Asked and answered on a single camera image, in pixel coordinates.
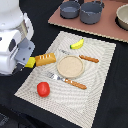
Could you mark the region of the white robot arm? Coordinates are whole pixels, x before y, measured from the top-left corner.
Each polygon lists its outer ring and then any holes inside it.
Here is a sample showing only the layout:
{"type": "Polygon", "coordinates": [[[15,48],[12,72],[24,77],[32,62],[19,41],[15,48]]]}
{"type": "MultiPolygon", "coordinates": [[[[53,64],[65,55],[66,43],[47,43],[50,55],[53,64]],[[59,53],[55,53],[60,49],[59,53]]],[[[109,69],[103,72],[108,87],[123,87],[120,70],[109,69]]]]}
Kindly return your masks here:
{"type": "Polygon", "coordinates": [[[0,0],[0,76],[15,74],[25,67],[35,48],[31,20],[19,0],[0,0]]]}

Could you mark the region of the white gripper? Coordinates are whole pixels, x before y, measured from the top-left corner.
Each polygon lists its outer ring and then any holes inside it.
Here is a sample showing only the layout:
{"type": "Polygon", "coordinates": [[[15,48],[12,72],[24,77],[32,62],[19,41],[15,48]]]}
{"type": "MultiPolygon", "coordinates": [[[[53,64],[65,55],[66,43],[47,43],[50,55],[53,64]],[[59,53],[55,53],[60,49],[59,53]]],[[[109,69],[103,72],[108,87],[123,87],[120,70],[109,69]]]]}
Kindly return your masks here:
{"type": "Polygon", "coordinates": [[[27,64],[35,48],[32,36],[32,31],[0,32],[0,74],[11,75],[27,64]]]}

